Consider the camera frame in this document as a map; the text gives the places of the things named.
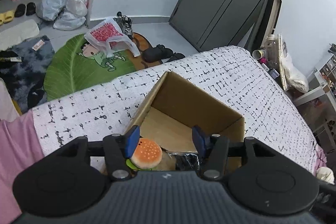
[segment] water bottle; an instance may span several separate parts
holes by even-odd
[[[266,39],[266,59],[268,61],[268,67],[275,69],[279,64],[279,50],[278,41],[274,34],[270,34]]]

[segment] sneaker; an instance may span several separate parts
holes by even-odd
[[[122,32],[129,37],[129,39],[133,39],[133,30],[132,30],[132,20],[130,17],[123,16],[121,12],[117,13],[116,22],[120,26]]]

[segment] gray floor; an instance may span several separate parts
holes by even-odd
[[[13,2],[12,0],[0,0],[0,13],[15,9],[20,3],[27,4],[29,2],[34,2],[37,4],[40,1],[41,0],[18,0]],[[38,18],[37,15],[24,15],[19,18],[14,18],[12,22],[0,26],[0,32],[28,19],[34,19],[37,23],[42,22],[42,20]],[[65,45],[67,40],[74,37],[75,35],[85,33],[87,31],[88,29],[85,25],[73,31],[60,31],[54,29],[51,23],[42,25],[42,28],[40,29],[40,35],[47,35],[49,37],[56,52]],[[168,23],[134,24],[133,31],[146,37],[153,47],[155,47],[157,44],[162,44],[165,47],[172,49],[173,52],[180,52],[185,56],[197,53],[197,50]]]

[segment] white patterned blanket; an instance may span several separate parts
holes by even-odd
[[[123,133],[161,75],[171,70],[241,113],[253,136],[310,172],[315,139],[290,99],[243,48],[222,47],[121,76],[33,109],[44,155],[78,136],[102,140]],[[102,158],[91,159],[101,169]]]

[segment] cartoon character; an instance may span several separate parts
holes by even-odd
[[[81,46],[81,50],[82,52],[77,52],[77,55],[83,56],[88,59],[94,59],[102,68],[108,68],[108,71],[114,71],[116,69],[116,67],[112,65],[114,60],[120,59],[122,61],[125,61],[125,57],[121,56],[119,52],[114,53],[113,57],[106,57],[106,54],[104,52],[100,52],[89,42],[85,42]]]

